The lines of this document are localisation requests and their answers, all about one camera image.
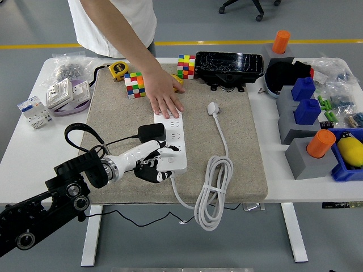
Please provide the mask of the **person's right hand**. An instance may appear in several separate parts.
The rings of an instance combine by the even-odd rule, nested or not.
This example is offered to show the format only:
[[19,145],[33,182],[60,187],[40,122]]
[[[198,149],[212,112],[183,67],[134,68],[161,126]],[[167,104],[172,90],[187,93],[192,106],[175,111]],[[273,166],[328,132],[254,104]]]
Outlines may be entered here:
[[178,118],[184,106],[177,93],[185,93],[185,89],[173,76],[163,69],[142,72],[146,96],[150,100],[155,114],[162,114],[169,119],[170,113]]

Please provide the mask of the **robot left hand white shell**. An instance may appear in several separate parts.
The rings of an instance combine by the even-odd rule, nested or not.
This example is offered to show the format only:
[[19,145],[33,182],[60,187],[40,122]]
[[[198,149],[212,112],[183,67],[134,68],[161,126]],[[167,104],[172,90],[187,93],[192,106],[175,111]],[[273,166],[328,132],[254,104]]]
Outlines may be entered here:
[[102,163],[109,182],[119,181],[125,172],[133,171],[139,179],[160,183],[187,170],[184,147],[156,140],[142,143],[119,156],[107,155]]

